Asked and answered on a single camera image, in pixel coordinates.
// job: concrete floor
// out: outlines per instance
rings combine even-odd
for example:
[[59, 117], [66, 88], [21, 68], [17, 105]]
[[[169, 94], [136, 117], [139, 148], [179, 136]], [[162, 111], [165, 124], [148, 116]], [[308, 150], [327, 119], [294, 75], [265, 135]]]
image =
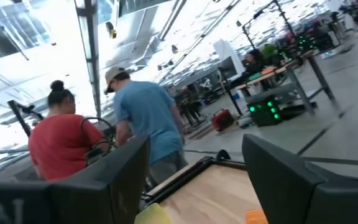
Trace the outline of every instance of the concrete floor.
[[[233, 159], [241, 161], [241, 144], [244, 133], [260, 136], [294, 154], [301, 153], [315, 164], [338, 174], [358, 177], [358, 40], [352, 39], [354, 48], [345, 54], [326, 60], [317, 57], [336, 99], [332, 104], [325, 93], [314, 100], [318, 104], [315, 116], [305, 113], [277, 126], [247, 129], [231, 129], [217, 135], [214, 131], [202, 139], [189, 140], [185, 149], [199, 151], [227, 150]], [[305, 91], [319, 87], [316, 76], [307, 64], [298, 74]], [[203, 109], [201, 113], [211, 116], [220, 108], [236, 113], [228, 96]], [[316, 140], [309, 148], [305, 146]], [[189, 162], [205, 154], [187, 152]]]

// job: cable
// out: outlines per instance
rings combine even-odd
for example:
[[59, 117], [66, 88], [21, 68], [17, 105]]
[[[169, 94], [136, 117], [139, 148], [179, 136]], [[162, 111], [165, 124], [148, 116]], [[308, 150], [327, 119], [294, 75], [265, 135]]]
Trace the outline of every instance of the cable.
[[[85, 118], [85, 119], [82, 120], [82, 122], [81, 122], [81, 129], [82, 129], [82, 131], [83, 131], [84, 133], [86, 133], [86, 131], [85, 131], [84, 128], [83, 128], [83, 124], [84, 124], [85, 121], [88, 121], [88, 120], [91, 120], [91, 119], [95, 119], [95, 120], [98, 120], [98, 121], [102, 121], [102, 122], [104, 122], [105, 124], [107, 124], [108, 128], [109, 128], [111, 131], [114, 130], [113, 126], [112, 126], [109, 122], [107, 122], [105, 119], [98, 118], [98, 117], [89, 117], [89, 118]], [[98, 143], [95, 144], [95, 146], [97, 146], [97, 145], [99, 145], [99, 144], [101, 144], [101, 143], [106, 143], [106, 141], [98, 142]], [[117, 147], [116, 144], [115, 144], [115, 142], [114, 142], [113, 134], [110, 135], [110, 140], [108, 141], [108, 143], [109, 143], [109, 147], [108, 147], [109, 150], [111, 149], [112, 146]]]

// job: ceiling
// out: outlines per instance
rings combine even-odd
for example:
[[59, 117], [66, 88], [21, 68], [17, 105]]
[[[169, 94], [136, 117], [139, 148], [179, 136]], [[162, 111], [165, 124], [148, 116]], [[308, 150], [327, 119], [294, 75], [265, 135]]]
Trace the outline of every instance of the ceiling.
[[[99, 6], [102, 6], [98, 11], [100, 23], [111, 19], [110, 1], [98, 0]], [[92, 88], [73, 1], [13, 2], [0, 0], [0, 133], [3, 129], [4, 133], [15, 134], [15, 137], [0, 143], [0, 149], [18, 148], [27, 141], [6, 102], [35, 103], [36, 108], [44, 111], [49, 84], [56, 79], [63, 80], [66, 88], [76, 95], [78, 113], [96, 114], [90, 106], [94, 105]], [[233, 2], [187, 0], [164, 41], [161, 41], [157, 36], [178, 5], [177, 0], [120, 0], [117, 38], [110, 39], [104, 24], [98, 27], [99, 74], [102, 76], [100, 91], [105, 88], [103, 75], [112, 66], [136, 71], [132, 75], [135, 80], [158, 82], [166, 77], [166, 82], [177, 82], [218, 62], [213, 43], [219, 39], [231, 41], [233, 48], [243, 54], [249, 43], [241, 28], [236, 26], [236, 21], [245, 23], [268, 1], [238, 0], [236, 6], [221, 17], [225, 8]], [[294, 23], [317, 14], [317, 11], [326, 10], [324, 0], [313, 3], [306, 0], [280, 2]], [[320, 7], [312, 7], [316, 2]], [[269, 10], [271, 12], [260, 16], [250, 27], [256, 44], [263, 42], [266, 36], [272, 36], [273, 32], [276, 35], [283, 32], [282, 19], [273, 9]], [[210, 29], [209, 34], [195, 44], [207, 29]], [[176, 54], [172, 52], [172, 45], [178, 49]], [[188, 55], [178, 63], [186, 53]], [[169, 60], [174, 65], [157, 69], [158, 65]], [[103, 115], [112, 113], [111, 103], [111, 96], [101, 97]]]

